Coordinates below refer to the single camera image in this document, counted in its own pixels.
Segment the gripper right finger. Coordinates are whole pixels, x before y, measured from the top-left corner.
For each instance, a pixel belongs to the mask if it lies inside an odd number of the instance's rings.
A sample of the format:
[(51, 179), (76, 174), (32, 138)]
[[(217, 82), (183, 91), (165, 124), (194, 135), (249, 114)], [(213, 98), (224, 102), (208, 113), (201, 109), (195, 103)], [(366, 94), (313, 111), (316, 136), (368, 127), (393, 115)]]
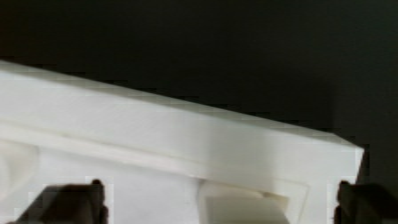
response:
[(398, 224), (398, 199), (380, 185), (339, 183), (334, 224)]

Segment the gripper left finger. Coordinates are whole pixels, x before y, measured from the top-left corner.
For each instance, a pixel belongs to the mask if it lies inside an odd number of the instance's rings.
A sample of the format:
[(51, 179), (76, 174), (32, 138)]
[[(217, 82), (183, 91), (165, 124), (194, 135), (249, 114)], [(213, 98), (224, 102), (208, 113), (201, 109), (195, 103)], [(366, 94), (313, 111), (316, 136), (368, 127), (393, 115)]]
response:
[(101, 181), (50, 185), (14, 224), (108, 224)]

